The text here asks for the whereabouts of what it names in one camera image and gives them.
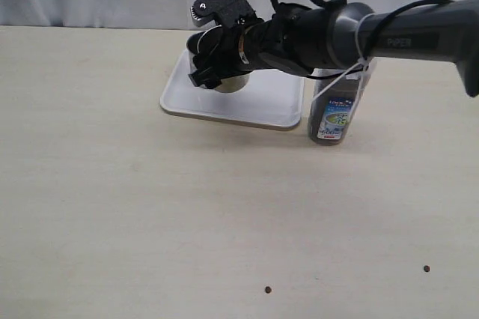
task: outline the plastic bottle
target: plastic bottle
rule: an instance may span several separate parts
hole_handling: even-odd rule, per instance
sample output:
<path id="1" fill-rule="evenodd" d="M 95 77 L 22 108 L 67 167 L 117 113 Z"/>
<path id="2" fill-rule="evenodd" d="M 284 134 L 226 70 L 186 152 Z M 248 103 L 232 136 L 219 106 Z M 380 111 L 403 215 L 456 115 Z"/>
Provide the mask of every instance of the plastic bottle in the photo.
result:
<path id="1" fill-rule="evenodd" d="M 358 103 L 356 106 L 353 104 L 355 100 L 361 100 L 374 67 L 375 63 L 371 62 L 357 99 L 356 93 L 361 83 L 361 74 L 353 73 L 341 79 L 311 104 L 308 120 L 308 135 L 311 140 L 320 145 L 339 145 L 346 138 L 354 112 L 358 108 Z M 316 74 L 328 76 L 340 72 L 342 70 L 318 70 Z M 314 86 L 314 95 L 321 92 L 333 80 L 317 81 Z"/>

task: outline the bottle label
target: bottle label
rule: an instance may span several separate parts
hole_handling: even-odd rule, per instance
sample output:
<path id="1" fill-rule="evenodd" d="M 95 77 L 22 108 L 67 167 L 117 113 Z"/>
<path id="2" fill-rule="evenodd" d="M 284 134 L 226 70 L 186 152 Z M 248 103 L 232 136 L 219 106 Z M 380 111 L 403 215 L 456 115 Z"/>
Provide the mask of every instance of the bottle label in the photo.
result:
<path id="1" fill-rule="evenodd" d="M 324 110 L 317 138 L 338 140 L 343 136 L 354 100 L 332 97 Z"/>

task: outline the robotic arm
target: robotic arm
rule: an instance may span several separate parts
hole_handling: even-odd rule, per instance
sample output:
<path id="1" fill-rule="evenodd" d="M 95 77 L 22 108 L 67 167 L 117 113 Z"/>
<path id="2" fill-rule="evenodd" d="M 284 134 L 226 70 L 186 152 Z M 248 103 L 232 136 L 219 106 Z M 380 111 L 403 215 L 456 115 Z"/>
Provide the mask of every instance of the robotic arm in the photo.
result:
<path id="1" fill-rule="evenodd" d="M 197 27 L 216 27 L 188 40 L 195 86 L 272 69 L 296 76 L 315 68 L 347 69 L 360 58 L 389 57 L 455 63 L 470 97 L 479 95 L 479 0 L 426 0 L 384 14 L 347 0 L 311 0 L 318 8 L 271 0 L 269 21 L 246 0 L 197 0 Z"/>

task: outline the beige table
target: beige table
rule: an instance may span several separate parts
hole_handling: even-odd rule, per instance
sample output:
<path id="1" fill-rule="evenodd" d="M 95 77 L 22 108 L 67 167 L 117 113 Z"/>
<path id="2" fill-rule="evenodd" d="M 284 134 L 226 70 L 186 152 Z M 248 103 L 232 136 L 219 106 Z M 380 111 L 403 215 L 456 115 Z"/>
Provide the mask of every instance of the beige table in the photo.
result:
<path id="1" fill-rule="evenodd" d="M 0 318 L 477 317 L 454 67 L 382 60 L 323 148 L 162 112 L 188 35 L 0 28 Z"/>

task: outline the white tray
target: white tray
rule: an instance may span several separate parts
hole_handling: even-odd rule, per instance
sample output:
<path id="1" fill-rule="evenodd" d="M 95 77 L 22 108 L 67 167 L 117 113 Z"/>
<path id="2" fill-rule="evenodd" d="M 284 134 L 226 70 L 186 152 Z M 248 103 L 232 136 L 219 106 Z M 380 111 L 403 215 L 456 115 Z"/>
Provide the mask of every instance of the white tray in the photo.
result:
<path id="1" fill-rule="evenodd" d="M 160 98 L 171 115 L 227 121 L 275 130 L 293 129 L 301 121 L 304 79 L 278 70 L 250 74 L 248 84 L 233 93 L 195 87 L 189 77 L 185 50 Z"/>

